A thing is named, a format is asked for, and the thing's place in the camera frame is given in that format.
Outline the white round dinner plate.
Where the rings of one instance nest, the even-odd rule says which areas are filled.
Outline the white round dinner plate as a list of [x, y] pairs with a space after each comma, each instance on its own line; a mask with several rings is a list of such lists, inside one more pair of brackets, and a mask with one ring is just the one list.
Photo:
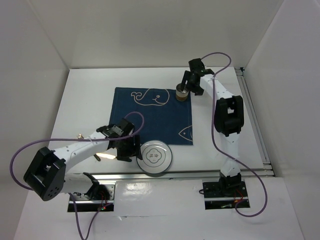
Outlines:
[[160, 140], [150, 140], [140, 146], [141, 159], [136, 160], [138, 167], [148, 175], [163, 175], [171, 166], [171, 148]]

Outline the dark blue embroidered cloth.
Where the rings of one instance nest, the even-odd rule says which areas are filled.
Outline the dark blue embroidered cloth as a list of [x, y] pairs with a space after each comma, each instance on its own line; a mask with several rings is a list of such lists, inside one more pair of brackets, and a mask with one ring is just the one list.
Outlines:
[[109, 122], [118, 123], [131, 112], [144, 117], [142, 143], [158, 140], [167, 145], [192, 146], [192, 101], [176, 99], [174, 89], [116, 87]]

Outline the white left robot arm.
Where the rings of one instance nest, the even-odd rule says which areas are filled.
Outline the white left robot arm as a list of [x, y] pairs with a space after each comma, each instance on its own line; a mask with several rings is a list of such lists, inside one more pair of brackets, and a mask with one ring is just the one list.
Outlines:
[[129, 162], [132, 157], [140, 157], [140, 136], [134, 126], [130, 124], [124, 129], [115, 124], [102, 126], [71, 145], [52, 150], [43, 147], [35, 154], [23, 179], [45, 202], [60, 193], [83, 195], [88, 200], [107, 197], [107, 188], [92, 174], [69, 171], [82, 161], [110, 148], [117, 150], [116, 159], [120, 161]]

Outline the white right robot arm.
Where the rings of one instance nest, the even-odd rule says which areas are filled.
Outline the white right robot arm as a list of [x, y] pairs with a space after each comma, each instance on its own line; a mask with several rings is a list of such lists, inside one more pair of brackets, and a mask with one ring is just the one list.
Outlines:
[[181, 93], [202, 94], [207, 92], [212, 97], [211, 137], [215, 132], [220, 137], [220, 147], [216, 150], [224, 155], [219, 172], [217, 190], [223, 196], [230, 196], [242, 182], [241, 170], [236, 161], [239, 149], [239, 135], [244, 126], [244, 101], [240, 95], [232, 94], [214, 76], [212, 70], [205, 74], [185, 71], [180, 84]]

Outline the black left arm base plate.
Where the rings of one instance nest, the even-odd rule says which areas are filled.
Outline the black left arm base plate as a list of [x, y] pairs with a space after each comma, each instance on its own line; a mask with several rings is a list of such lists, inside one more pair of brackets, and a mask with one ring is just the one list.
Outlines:
[[113, 212], [115, 203], [115, 181], [102, 181], [98, 192], [94, 196], [87, 194], [73, 193], [77, 211], [79, 213], [93, 213], [97, 210], [101, 212]]

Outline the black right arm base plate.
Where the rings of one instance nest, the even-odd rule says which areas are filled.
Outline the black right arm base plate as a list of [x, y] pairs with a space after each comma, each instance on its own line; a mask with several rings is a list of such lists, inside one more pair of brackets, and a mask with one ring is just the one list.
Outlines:
[[250, 208], [247, 187], [244, 181], [237, 187], [222, 190], [218, 182], [203, 182], [202, 189], [198, 191], [204, 197], [206, 210]]

